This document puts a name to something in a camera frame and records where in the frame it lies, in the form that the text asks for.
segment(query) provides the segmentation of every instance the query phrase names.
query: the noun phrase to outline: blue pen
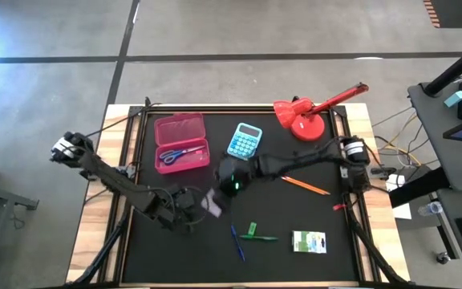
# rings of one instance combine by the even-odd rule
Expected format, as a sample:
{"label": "blue pen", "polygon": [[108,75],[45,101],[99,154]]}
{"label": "blue pen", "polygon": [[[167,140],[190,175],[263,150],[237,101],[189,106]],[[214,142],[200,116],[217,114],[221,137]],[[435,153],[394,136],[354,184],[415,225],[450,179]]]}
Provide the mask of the blue pen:
{"label": "blue pen", "polygon": [[238,241],[237,232],[234,229],[233,223],[231,224],[231,234],[233,234],[234,243],[237,244],[238,254],[240,254],[241,260],[245,262],[244,251],[240,247],[240,242]]}

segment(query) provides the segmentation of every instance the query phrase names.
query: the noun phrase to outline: pink pencil case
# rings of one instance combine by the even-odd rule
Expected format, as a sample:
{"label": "pink pencil case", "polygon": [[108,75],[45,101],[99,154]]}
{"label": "pink pencil case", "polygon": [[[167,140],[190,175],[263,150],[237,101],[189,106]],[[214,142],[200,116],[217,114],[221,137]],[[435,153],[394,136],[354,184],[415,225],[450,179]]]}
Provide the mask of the pink pencil case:
{"label": "pink pencil case", "polygon": [[[158,173],[175,173],[209,165],[209,147],[202,114],[175,114],[161,118],[154,122],[154,132],[158,145],[154,166]],[[169,150],[190,149],[202,145],[204,148],[181,155],[170,165],[160,159],[160,155]]]}

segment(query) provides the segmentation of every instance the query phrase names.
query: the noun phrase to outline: lamp base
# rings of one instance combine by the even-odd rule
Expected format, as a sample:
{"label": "lamp base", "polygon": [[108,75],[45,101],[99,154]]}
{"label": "lamp base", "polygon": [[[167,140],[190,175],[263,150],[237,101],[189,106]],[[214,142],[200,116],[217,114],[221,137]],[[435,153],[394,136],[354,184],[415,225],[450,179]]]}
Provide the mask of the lamp base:
{"label": "lamp base", "polygon": [[320,138],[326,128],[324,120],[318,114],[297,116],[291,125],[291,131],[299,140],[314,141]]}

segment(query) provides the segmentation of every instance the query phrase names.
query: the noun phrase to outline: blue scissors handle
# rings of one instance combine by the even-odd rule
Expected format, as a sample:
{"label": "blue scissors handle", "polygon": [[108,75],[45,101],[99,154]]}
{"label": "blue scissors handle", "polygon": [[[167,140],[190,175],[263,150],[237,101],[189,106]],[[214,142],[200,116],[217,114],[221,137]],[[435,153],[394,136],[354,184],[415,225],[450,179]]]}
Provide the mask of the blue scissors handle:
{"label": "blue scissors handle", "polygon": [[183,154],[182,150],[169,150],[165,153],[160,154],[160,159],[164,162],[166,165],[171,165],[176,161],[176,159]]}

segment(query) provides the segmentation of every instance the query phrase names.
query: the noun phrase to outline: blue sticky note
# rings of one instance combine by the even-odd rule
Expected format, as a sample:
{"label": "blue sticky note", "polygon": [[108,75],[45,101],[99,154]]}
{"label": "blue sticky note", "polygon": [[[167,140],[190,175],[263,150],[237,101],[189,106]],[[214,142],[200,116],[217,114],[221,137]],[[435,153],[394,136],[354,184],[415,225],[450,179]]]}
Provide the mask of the blue sticky note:
{"label": "blue sticky note", "polygon": [[455,92],[453,95],[447,98],[447,100],[444,101],[445,105],[449,108],[452,106],[456,105],[462,100],[462,91]]}

